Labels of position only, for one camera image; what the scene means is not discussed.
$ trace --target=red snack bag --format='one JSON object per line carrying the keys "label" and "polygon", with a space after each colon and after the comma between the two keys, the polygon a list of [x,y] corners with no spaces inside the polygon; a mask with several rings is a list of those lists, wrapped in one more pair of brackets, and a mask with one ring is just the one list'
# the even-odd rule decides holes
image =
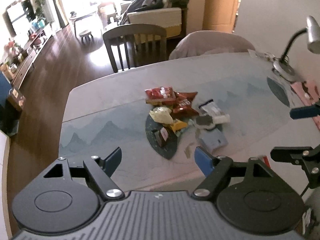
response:
{"label": "red snack bag", "polygon": [[151,105],[173,105],[176,96],[172,87],[158,87],[145,90],[147,94],[146,103]]}
{"label": "red snack bag", "polygon": [[191,117],[199,115],[199,113],[191,107],[193,99],[195,99],[198,92],[180,93],[175,92],[177,105],[172,109],[171,116],[173,118]]}

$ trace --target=small stool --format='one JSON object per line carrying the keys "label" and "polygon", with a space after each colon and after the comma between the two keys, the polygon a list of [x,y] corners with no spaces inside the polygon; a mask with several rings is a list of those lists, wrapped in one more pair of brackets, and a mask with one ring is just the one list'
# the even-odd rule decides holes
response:
{"label": "small stool", "polygon": [[81,42],[82,43],[84,42],[83,38],[85,38],[86,41],[90,41],[90,37],[89,36],[91,36],[91,38],[93,40],[93,36],[91,34],[91,31],[89,31],[89,30],[85,30],[85,31],[79,33],[79,36],[81,37]]}

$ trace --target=green plant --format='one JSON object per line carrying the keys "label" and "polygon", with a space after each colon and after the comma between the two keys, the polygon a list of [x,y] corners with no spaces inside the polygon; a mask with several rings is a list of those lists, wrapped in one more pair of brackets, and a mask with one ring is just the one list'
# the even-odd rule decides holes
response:
{"label": "green plant", "polygon": [[41,20],[44,18],[42,6],[45,5],[45,0],[35,0],[35,3],[37,5],[35,14],[36,14],[38,20]]}

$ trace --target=lamp head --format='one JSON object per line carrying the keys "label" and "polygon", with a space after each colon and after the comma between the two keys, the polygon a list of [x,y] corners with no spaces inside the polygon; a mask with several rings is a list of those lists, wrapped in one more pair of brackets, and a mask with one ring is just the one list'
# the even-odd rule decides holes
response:
{"label": "lamp head", "polygon": [[312,17],[307,17],[308,50],[312,53],[320,54],[320,27]]}

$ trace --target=table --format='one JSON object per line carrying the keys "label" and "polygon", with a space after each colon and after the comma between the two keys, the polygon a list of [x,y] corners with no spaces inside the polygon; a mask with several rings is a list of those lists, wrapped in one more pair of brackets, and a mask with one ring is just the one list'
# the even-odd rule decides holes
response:
{"label": "table", "polygon": [[[320,133],[312,119],[292,120],[289,111],[302,106],[290,85],[271,71],[272,64],[247,53],[202,55],[151,64],[112,74],[74,88],[68,97],[60,135],[59,156],[81,165],[83,155],[106,155],[117,146],[122,163],[111,177],[124,191],[159,189],[203,175],[193,159],[195,128],[182,135],[178,150],[165,160],[149,145],[145,120],[151,109],[145,104],[145,89],[172,86],[175,91],[198,91],[193,107],[210,98],[230,114],[223,125],[229,144],[215,155],[234,161],[267,155],[271,168],[298,193],[308,183],[299,166],[275,163],[275,146],[312,146]],[[290,107],[271,92],[272,80],[285,90]],[[185,155],[191,146],[192,156]]]}
{"label": "table", "polygon": [[76,22],[77,21],[81,21],[85,18],[88,18],[90,16],[96,16],[97,15],[97,7],[96,6],[93,6],[94,8],[90,8],[89,10],[86,10],[84,12],[80,12],[80,13],[77,13],[76,16],[74,17],[70,17],[69,20],[73,23],[73,26],[74,26],[74,30],[75,30],[75,36],[77,36],[77,33],[76,33]]}

